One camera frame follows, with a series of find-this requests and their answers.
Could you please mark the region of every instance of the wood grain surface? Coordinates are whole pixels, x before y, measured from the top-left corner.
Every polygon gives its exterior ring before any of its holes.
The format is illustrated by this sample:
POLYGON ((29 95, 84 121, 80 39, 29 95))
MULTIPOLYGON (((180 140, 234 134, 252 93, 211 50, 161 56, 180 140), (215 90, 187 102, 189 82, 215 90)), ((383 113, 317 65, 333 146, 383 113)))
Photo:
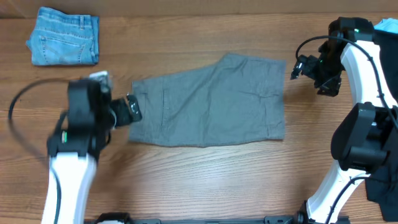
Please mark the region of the wood grain surface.
POLYGON ((0 18, 24 18, 24 16, 13 2, 0 0, 0 18))
POLYGON ((35 18, 41 6, 69 14, 101 17, 391 12, 398 9, 396 0, 0 0, 2 2, 14 6, 9 10, 17 11, 19 16, 25 18, 35 18))
MULTIPOLYGON (((22 87, 42 78, 109 70, 113 95, 119 97, 133 80, 200 68, 228 52, 287 61, 285 140, 173 148, 131 143, 127 129, 117 130, 101 154, 86 218, 117 211, 163 220, 293 214, 328 171, 331 136, 352 107, 345 74, 334 98, 316 95, 309 78, 290 81, 294 52, 305 39, 327 34, 338 16, 378 22, 398 13, 104 18, 94 67, 34 67, 25 41, 35 21, 0 20, 0 223, 39 223, 47 193, 47 169, 11 138, 6 123, 10 101, 22 87)), ((311 42, 302 53, 317 55, 321 44, 311 42)), ((16 105, 15 123, 42 154, 67 106, 66 89, 40 86, 16 105)), ((353 223, 383 223, 378 205, 366 200, 364 185, 341 214, 353 223)))

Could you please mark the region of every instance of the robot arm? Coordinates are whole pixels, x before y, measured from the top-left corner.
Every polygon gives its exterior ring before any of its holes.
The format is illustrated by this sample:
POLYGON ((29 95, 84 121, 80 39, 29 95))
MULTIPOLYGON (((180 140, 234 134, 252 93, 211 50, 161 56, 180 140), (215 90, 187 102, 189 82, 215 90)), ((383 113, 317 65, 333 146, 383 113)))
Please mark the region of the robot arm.
MULTIPOLYGON (((329 35, 354 41, 373 58, 379 73, 384 99, 388 107, 393 108, 397 106, 397 102, 390 94, 384 78, 379 58, 380 47, 371 41, 372 29, 371 23, 364 19, 339 18, 331 23, 329 35), (356 36, 360 29, 364 31, 364 34, 356 36)), ((345 69, 354 108, 333 135, 331 152, 336 160, 332 163, 319 189, 303 206, 301 212, 304 218, 301 223, 326 223, 331 206, 351 179, 369 177, 371 173, 388 162, 387 152, 392 147, 389 139, 396 136, 396 132, 391 131, 391 122, 386 119, 388 109, 383 108, 375 73, 367 56, 351 44, 331 40, 320 47, 320 52, 319 59, 314 56, 308 58, 300 56, 292 73, 292 79, 298 77, 297 69, 300 67, 303 75, 315 80, 315 87, 320 88, 318 94, 336 96, 341 83, 341 70, 345 69), (302 62, 306 62, 307 67, 301 64, 302 62)), ((357 180, 347 188, 336 204, 329 223, 338 223, 340 210, 362 181, 357 180)))
POLYGON ((70 81, 68 98, 68 128, 61 128, 62 116, 47 141, 50 175, 42 223, 83 223, 100 152, 110 142, 109 132, 142 118, 134 95, 127 96, 129 106, 122 98, 111 99, 107 72, 70 81))

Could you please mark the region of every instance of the shorts pocket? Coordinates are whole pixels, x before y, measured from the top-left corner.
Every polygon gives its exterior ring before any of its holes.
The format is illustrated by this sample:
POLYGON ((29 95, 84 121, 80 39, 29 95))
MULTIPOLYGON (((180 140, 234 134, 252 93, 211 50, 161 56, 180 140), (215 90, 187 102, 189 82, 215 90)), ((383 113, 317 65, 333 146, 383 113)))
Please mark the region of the shorts pocket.
POLYGON ((81 64, 81 54, 85 44, 76 44, 54 37, 40 36, 43 57, 47 65, 81 64))

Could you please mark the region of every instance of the white casing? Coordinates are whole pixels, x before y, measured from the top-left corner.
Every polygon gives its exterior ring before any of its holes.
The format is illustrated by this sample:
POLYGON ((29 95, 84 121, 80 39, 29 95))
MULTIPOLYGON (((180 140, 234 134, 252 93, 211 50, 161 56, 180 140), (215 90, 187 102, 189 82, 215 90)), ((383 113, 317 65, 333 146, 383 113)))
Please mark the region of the white casing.
MULTIPOLYGON (((369 174, 366 174, 366 172, 362 170, 348 169, 347 171, 343 171, 340 169, 338 161, 333 161, 321 186, 319 186, 317 192, 307 200, 308 217, 315 220, 317 223, 326 223, 326 219, 330 213, 330 207, 349 180, 354 177, 369 176, 369 174)), ((350 187, 348 187, 346 192, 339 199, 335 211, 331 216, 330 223, 335 223, 337 221, 340 210, 362 181, 363 180, 357 180, 355 184, 351 184, 350 187)))
MULTIPOLYGON (((58 224, 83 224, 88 193, 96 173, 94 157, 88 154, 78 157, 77 152, 59 152, 51 158, 50 166, 57 173, 61 184, 58 224)), ((49 177, 42 224, 54 224, 57 207, 57 183, 51 169, 49 177)))
MULTIPOLYGON (((380 46, 373 42, 362 40, 356 43, 373 57, 377 71, 379 72, 381 90, 384 93, 384 99, 388 106, 392 108, 393 105, 397 105, 397 102, 388 89, 386 79, 384 78, 384 72, 380 63, 380 46)), ((340 60, 347 71, 353 104, 371 102, 374 106, 383 107, 379 98, 373 67, 365 54, 355 46, 347 44, 341 54, 340 60)))
MULTIPOLYGON (((384 78, 379 56, 380 46, 373 42, 360 40, 356 43, 373 57, 377 71, 379 72, 382 92, 384 93, 387 104, 390 108, 392 108, 393 105, 397 105, 397 102, 388 89, 386 79, 384 78)), ((353 104, 371 102, 374 106, 383 107, 379 98, 373 67, 365 54, 355 46, 347 44, 340 59, 341 64, 343 64, 347 71, 351 94, 353 96, 353 104)), ((338 161, 334 161, 317 192, 307 200, 308 217, 315 220, 317 223, 325 223, 330 213, 330 207, 333 205, 333 202, 336 200, 343 187, 350 179, 359 176, 369 176, 369 174, 366 174, 365 171, 355 169, 343 171, 340 169, 338 161)), ((363 180, 357 180, 355 184, 352 184, 343 194, 331 216, 330 223, 335 223, 337 221, 340 210, 362 181, 363 180)))

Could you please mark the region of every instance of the folded jeans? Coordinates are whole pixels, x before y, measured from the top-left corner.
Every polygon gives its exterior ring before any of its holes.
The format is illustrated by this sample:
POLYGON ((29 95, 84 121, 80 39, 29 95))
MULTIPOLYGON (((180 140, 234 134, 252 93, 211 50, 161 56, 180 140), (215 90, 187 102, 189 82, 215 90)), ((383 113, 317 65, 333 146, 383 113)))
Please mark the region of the folded jeans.
POLYGON ((34 65, 98 63, 98 17, 66 15, 41 7, 26 45, 34 65))

